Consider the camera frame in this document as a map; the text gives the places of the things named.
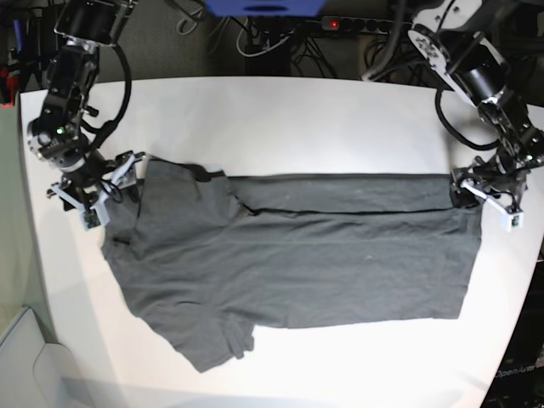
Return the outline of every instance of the dark gray shirt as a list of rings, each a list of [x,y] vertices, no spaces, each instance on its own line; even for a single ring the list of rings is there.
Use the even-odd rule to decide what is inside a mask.
[[[252,350],[255,325],[455,319],[481,235],[447,175],[227,178],[154,160],[141,204],[109,210],[127,306],[198,371]]]

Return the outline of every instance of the blue object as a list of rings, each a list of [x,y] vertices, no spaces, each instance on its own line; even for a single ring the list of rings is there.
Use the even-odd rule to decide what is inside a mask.
[[[25,45],[25,32],[23,31],[24,26],[25,22],[23,20],[14,20],[15,43],[17,44],[17,52],[19,53],[23,50]]]
[[[207,0],[215,15],[316,15],[325,0]]]

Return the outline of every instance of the white table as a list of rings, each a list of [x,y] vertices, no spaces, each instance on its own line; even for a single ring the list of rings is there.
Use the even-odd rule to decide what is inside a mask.
[[[22,98],[23,126],[44,93]],[[93,89],[98,121],[112,118],[122,84]],[[476,142],[490,140],[455,95],[445,113]],[[544,110],[531,108],[544,128]],[[108,157],[146,151],[228,175],[448,173],[470,149],[452,143],[434,91],[295,78],[136,82]],[[309,330],[257,327],[255,351],[205,374],[130,315],[99,250],[45,191],[59,173],[25,154],[43,273],[59,340],[74,354],[98,407],[478,407],[502,359],[544,234],[544,173],[523,200],[526,225],[508,234],[484,209],[483,243],[458,320],[390,321]]]

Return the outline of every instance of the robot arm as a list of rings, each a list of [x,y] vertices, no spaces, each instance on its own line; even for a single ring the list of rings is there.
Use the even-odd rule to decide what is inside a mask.
[[[55,31],[67,42],[50,66],[42,112],[28,129],[31,151],[62,172],[60,182],[51,186],[48,195],[59,196],[65,210],[75,208],[86,229],[108,223],[105,201],[121,200],[122,190],[135,185],[133,165],[143,156],[128,152],[107,161],[98,152],[115,131],[130,99],[130,68],[117,40],[135,3],[72,0],[65,7]],[[106,47],[113,48],[122,63],[125,96],[117,117],[94,128],[84,121],[83,115],[98,115],[88,106],[88,98],[99,74],[100,49]],[[83,129],[94,133],[92,141]]]
[[[498,136],[491,160],[477,157],[470,167],[453,170],[452,200],[458,207],[473,205],[476,197],[489,200],[501,211],[506,230],[523,223],[519,205],[526,176],[544,165],[544,135],[531,123],[526,104],[508,87],[507,63],[483,33],[518,5],[513,0],[445,0],[421,10],[409,31],[430,67],[478,109]],[[512,198],[512,205],[504,207],[497,200],[503,194]]]

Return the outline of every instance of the shirt sleeve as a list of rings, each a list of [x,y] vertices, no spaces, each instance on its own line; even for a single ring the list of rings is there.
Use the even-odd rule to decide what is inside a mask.
[[[217,315],[206,306],[179,303],[160,306],[144,317],[199,372],[241,359],[253,350],[253,324],[233,315]]]

